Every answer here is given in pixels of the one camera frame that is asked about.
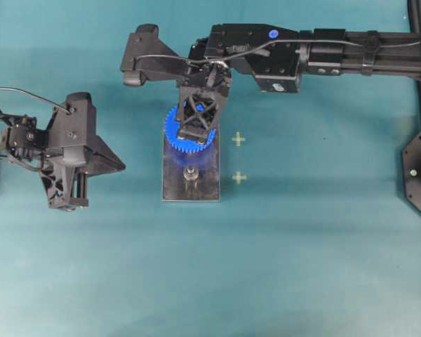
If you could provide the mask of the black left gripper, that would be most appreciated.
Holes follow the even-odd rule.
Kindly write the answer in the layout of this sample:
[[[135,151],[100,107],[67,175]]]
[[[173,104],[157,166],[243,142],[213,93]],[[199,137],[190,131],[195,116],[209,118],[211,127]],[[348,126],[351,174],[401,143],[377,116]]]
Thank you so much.
[[[48,206],[57,210],[75,210],[87,207],[87,173],[83,171],[88,163],[85,141],[65,145],[62,152],[55,154],[55,148],[44,158],[39,175],[44,184]]]

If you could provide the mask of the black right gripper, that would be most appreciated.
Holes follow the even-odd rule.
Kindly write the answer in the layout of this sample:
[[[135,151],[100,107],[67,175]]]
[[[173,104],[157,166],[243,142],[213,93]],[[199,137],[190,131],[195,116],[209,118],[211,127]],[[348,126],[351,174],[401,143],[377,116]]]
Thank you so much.
[[[177,138],[205,145],[215,129],[219,103],[228,98],[232,74],[222,62],[186,64],[185,78],[177,80],[180,100],[175,120],[180,123]]]

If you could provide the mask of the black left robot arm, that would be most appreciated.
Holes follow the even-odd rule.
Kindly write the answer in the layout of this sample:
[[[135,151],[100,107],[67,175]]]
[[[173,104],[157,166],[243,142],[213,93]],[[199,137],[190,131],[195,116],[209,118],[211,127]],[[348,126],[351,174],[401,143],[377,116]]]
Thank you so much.
[[[89,97],[71,95],[53,108],[45,129],[37,118],[5,114],[0,121],[0,161],[7,159],[28,171],[38,173],[48,206],[61,211],[87,207],[89,164],[94,155],[96,110]]]

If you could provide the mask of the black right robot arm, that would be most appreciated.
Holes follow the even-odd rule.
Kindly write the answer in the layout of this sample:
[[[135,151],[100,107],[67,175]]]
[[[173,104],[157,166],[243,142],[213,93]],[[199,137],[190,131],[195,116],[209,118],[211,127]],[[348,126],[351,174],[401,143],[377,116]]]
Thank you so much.
[[[176,138],[205,145],[229,97],[232,70],[262,92],[297,93],[303,74],[403,76],[421,81],[421,33],[296,32],[265,24],[214,25],[198,40],[178,81]]]

